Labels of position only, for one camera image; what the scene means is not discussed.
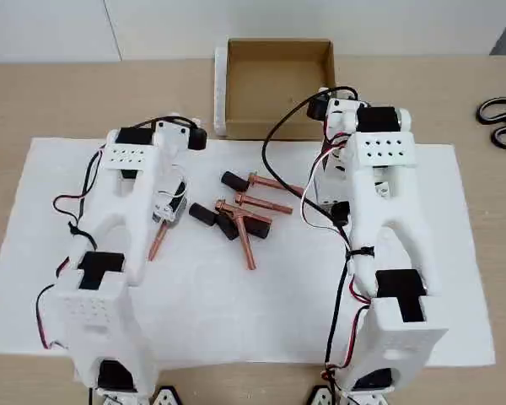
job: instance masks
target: black cable tie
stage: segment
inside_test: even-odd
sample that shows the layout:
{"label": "black cable tie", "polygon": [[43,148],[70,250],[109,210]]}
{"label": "black cable tie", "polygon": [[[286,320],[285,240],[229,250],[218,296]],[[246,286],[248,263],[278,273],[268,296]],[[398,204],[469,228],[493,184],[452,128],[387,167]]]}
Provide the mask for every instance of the black cable tie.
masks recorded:
{"label": "black cable tie", "polygon": [[364,246],[356,249],[354,251],[347,252],[347,261],[349,261],[353,256],[356,255],[364,255],[364,256],[372,256],[374,257],[374,246]]}
{"label": "black cable tie", "polygon": [[92,244],[92,247],[94,248],[94,250],[95,251],[98,250],[98,245],[97,245],[97,243],[95,243],[95,240],[91,234],[89,234],[88,232],[84,232],[82,229],[79,229],[78,226],[73,225],[71,222],[68,222],[67,224],[69,225],[69,232],[71,232],[71,235],[84,236],[86,239],[88,239],[90,241],[90,244]]}

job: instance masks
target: black plastic part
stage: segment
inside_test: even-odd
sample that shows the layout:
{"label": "black plastic part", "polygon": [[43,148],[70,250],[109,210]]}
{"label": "black plastic part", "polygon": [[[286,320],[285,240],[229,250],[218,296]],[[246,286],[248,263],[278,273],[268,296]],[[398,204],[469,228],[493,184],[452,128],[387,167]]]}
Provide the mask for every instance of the black plastic part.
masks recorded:
{"label": "black plastic part", "polygon": [[[153,130],[150,128],[120,128],[116,137],[116,143],[129,143],[132,145],[150,145],[152,144]],[[137,178],[136,170],[121,170],[121,176],[124,179]]]}
{"label": "black plastic part", "polygon": [[323,94],[314,98],[307,105],[307,116],[312,120],[324,121],[329,101],[330,98],[328,97],[328,94]]}
{"label": "black plastic part", "polygon": [[78,289],[99,289],[105,272],[121,272],[124,264],[122,253],[87,251],[78,268],[84,270]]}
{"label": "black plastic part", "polygon": [[401,130],[394,107],[361,107],[356,112],[357,132],[397,132]]}
{"label": "black plastic part", "polygon": [[238,228],[233,220],[226,213],[219,213],[216,217],[216,224],[223,231],[227,239],[234,240],[239,236]]}
{"label": "black plastic part", "polygon": [[208,208],[204,208],[201,204],[197,204],[196,202],[189,207],[189,214],[208,226],[213,226],[218,216],[215,212],[210,211]]}
{"label": "black plastic part", "polygon": [[419,297],[426,295],[420,274],[415,269],[379,270],[375,274],[377,298],[396,297],[404,322],[424,320]]}
{"label": "black plastic part", "polygon": [[[185,189],[186,189],[186,184],[183,181],[183,182],[181,182],[178,185],[178,188],[176,189],[175,195],[182,194]],[[170,209],[172,209],[173,213],[176,212],[176,209],[178,209],[178,207],[180,206],[180,202],[184,199],[185,196],[186,196],[186,194],[182,194],[181,196],[174,197],[172,200],[170,200],[169,207],[170,207]]]}
{"label": "black plastic part", "polygon": [[176,391],[176,389],[175,389],[173,386],[161,386],[161,387],[159,388],[158,394],[157,394],[156,396],[158,396],[158,395],[159,395],[159,393],[160,393],[161,391],[163,391],[163,390],[169,390],[170,392],[172,392],[172,395],[173,395],[173,397],[175,398],[176,403],[177,403],[178,405],[182,405],[182,401],[181,401],[180,397],[178,396],[178,392]]}
{"label": "black plastic part", "polygon": [[351,212],[351,206],[348,201],[336,202],[331,206],[330,214],[334,218],[334,224],[345,226],[348,224],[348,215]]}
{"label": "black plastic part", "polygon": [[98,388],[108,391],[137,392],[132,374],[119,361],[103,360],[98,375]]}
{"label": "black plastic part", "polygon": [[270,224],[251,217],[244,217],[245,230],[261,239],[266,239],[270,232]]}
{"label": "black plastic part", "polygon": [[356,381],[353,391],[381,390],[392,385],[391,369],[375,370]]}
{"label": "black plastic part", "polygon": [[232,171],[225,171],[221,176],[221,182],[237,192],[245,192],[250,186],[248,181],[238,177]]}
{"label": "black plastic part", "polygon": [[206,148],[207,138],[208,135],[202,128],[190,128],[187,148],[191,150],[203,150]]}
{"label": "black plastic part", "polygon": [[313,400],[315,399],[315,395],[317,395],[317,392],[319,390],[322,390],[324,388],[330,389],[328,386],[314,386],[311,390],[310,396],[307,398],[306,405],[317,405],[316,403],[313,404]]}

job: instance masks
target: black rubber grip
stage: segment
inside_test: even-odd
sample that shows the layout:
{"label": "black rubber grip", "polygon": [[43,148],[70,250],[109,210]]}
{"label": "black rubber grip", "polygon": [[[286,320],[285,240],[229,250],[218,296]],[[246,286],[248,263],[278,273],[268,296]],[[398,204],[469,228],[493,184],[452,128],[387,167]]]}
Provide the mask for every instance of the black rubber grip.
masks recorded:
{"label": "black rubber grip", "polygon": [[216,223],[229,240],[234,240],[238,237],[238,228],[236,228],[233,220],[226,213],[219,213]]}
{"label": "black rubber grip", "polygon": [[248,234],[262,239],[266,239],[268,232],[270,232],[270,224],[251,217],[244,217],[244,225]]}
{"label": "black rubber grip", "polygon": [[236,190],[237,192],[245,192],[250,186],[250,183],[248,181],[242,179],[241,177],[238,177],[232,171],[225,171],[221,177],[221,182],[224,185]]}
{"label": "black rubber grip", "polygon": [[185,182],[181,182],[179,185],[178,185],[178,188],[176,189],[176,193],[175,195],[176,196],[179,196],[179,197],[174,197],[172,200],[170,200],[169,202],[169,206],[170,208],[172,209],[173,213],[176,212],[176,209],[178,208],[178,206],[180,205],[182,199],[184,198],[185,196],[185,193],[184,191],[186,190],[186,184]]}
{"label": "black rubber grip", "polygon": [[201,204],[197,204],[196,202],[189,207],[189,214],[208,226],[213,226],[218,216],[216,213],[204,208]]}

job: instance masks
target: white wire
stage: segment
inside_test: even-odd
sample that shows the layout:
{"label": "white wire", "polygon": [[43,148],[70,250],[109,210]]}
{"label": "white wire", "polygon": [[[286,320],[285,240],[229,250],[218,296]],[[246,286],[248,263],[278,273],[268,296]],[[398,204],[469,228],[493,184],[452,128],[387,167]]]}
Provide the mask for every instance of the white wire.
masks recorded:
{"label": "white wire", "polygon": [[316,161],[315,165],[313,166],[313,170],[311,171],[311,176],[310,176],[310,179],[308,180],[307,182],[307,185],[305,186],[305,189],[304,189],[304,192],[302,193],[302,197],[300,198],[300,216],[302,217],[302,220],[307,224],[309,225],[310,227],[312,228],[317,228],[317,229],[320,229],[320,230],[331,230],[332,232],[336,232],[339,236],[341,236],[341,234],[339,233],[339,230],[335,229],[335,228],[332,228],[330,226],[323,226],[323,225],[314,225],[312,224],[311,222],[309,222],[307,220],[307,218],[305,217],[305,211],[304,211],[304,201],[305,201],[305,197],[307,195],[307,191],[310,189],[311,187],[311,184],[313,184],[313,181],[315,179],[315,172],[317,171],[317,169],[319,169],[319,166],[320,164],[322,163],[322,160],[328,156],[328,154],[330,154],[332,151],[334,151],[335,149],[340,149],[341,146],[339,147],[333,147],[333,148],[329,148],[328,150],[326,150]]}
{"label": "white wire", "polygon": [[186,191],[187,191],[187,175],[186,175],[186,169],[184,169],[184,166],[182,165],[172,165],[172,168],[175,169],[176,171],[180,172],[181,174],[181,181],[184,182],[184,184],[186,185],[184,187],[184,190],[182,190],[181,192],[179,192],[178,194],[172,194],[170,192],[166,192],[165,190],[159,190],[158,193],[159,194],[163,194],[165,196],[169,196],[171,198],[178,198],[178,197],[182,197],[184,194],[186,194]]}

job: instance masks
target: scissors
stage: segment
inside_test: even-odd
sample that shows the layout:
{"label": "scissors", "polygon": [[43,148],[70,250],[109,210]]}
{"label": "scissors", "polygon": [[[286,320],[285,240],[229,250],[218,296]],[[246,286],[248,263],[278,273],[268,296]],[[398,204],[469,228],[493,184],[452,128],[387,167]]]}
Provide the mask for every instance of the scissors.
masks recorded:
{"label": "scissors", "polygon": [[[480,104],[476,110],[476,119],[482,125],[492,125],[503,122],[506,124],[506,112],[497,114],[496,116],[486,116],[485,110],[491,105],[504,105],[506,106],[506,97],[496,97],[489,99]],[[506,135],[506,125],[495,129],[491,133],[491,142],[497,148],[506,149],[506,142],[503,141],[503,136]]]}

